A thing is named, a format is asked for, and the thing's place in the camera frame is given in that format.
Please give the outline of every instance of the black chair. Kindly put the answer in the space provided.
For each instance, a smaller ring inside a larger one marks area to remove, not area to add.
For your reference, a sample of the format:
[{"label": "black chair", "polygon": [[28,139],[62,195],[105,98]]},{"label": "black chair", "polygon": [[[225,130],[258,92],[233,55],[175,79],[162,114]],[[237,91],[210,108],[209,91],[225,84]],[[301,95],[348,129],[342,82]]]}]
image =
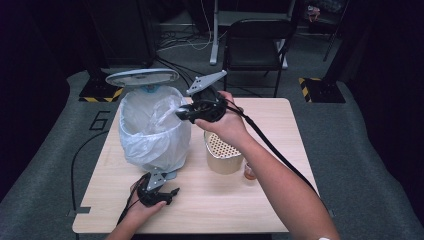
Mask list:
[{"label": "black chair", "polygon": [[[274,86],[276,97],[283,70],[282,61],[296,27],[297,21],[293,21],[293,17],[292,21],[245,19],[233,23],[227,31],[223,70],[228,74],[231,71],[265,71],[264,77],[269,71],[278,71]],[[284,45],[277,49],[276,40],[281,39],[285,39]],[[227,90],[227,75],[224,77],[224,90]]]}]

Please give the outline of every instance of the beige basket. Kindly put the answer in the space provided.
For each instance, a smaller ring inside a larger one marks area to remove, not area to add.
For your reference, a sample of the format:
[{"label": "beige basket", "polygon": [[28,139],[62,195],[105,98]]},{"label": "beige basket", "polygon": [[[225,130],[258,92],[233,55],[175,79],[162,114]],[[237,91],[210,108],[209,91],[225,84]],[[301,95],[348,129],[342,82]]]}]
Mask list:
[{"label": "beige basket", "polygon": [[243,155],[237,149],[223,142],[215,133],[205,131],[204,137],[210,169],[219,174],[231,174],[240,169]]}]

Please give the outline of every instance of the plastic bag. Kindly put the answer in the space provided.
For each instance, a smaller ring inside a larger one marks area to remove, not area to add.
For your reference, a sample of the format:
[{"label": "plastic bag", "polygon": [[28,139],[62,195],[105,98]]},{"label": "plastic bag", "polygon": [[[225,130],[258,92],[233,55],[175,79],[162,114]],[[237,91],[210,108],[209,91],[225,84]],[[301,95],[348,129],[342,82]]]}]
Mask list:
[{"label": "plastic bag", "polygon": [[125,159],[145,171],[181,168],[187,156],[191,124],[175,110],[187,102],[181,93],[160,86],[154,93],[135,89],[120,104],[119,135]]}]

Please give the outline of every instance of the black base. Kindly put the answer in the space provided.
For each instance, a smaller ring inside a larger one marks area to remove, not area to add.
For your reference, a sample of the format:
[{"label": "black base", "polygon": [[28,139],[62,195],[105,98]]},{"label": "black base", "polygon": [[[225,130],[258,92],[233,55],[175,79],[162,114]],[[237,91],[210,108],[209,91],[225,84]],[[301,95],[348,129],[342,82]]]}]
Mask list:
[{"label": "black base", "polygon": [[122,93],[123,88],[108,84],[105,79],[107,75],[94,78],[90,77],[81,93],[81,102],[115,102]]},{"label": "black base", "polygon": [[307,102],[346,103],[336,84],[326,84],[319,78],[299,78],[299,82]]}]

